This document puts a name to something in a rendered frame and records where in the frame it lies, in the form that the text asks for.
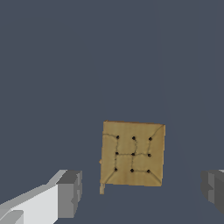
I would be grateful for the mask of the tan wooden square puzzle block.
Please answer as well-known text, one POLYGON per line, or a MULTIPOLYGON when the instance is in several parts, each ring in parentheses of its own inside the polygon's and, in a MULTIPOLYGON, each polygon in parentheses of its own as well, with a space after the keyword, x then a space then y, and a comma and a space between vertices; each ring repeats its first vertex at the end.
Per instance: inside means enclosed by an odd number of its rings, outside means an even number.
POLYGON ((164 151, 164 124, 104 121, 100 194, 107 184, 161 186, 164 151))

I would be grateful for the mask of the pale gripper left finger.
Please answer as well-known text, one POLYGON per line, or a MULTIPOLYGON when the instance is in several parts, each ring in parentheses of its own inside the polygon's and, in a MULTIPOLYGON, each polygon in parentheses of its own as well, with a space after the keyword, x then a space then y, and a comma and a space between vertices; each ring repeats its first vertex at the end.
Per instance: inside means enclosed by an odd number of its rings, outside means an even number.
POLYGON ((54 224, 73 218, 82 195, 82 171, 59 170, 45 185, 0 205, 0 224, 54 224))

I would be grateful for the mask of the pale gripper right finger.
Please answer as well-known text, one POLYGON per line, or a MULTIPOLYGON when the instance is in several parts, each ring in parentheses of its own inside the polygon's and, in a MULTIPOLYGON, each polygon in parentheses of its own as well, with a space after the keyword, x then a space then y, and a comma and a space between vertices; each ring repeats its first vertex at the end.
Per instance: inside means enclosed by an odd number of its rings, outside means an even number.
POLYGON ((203 196, 224 214, 224 170, 202 171, 200 178, 203 196))

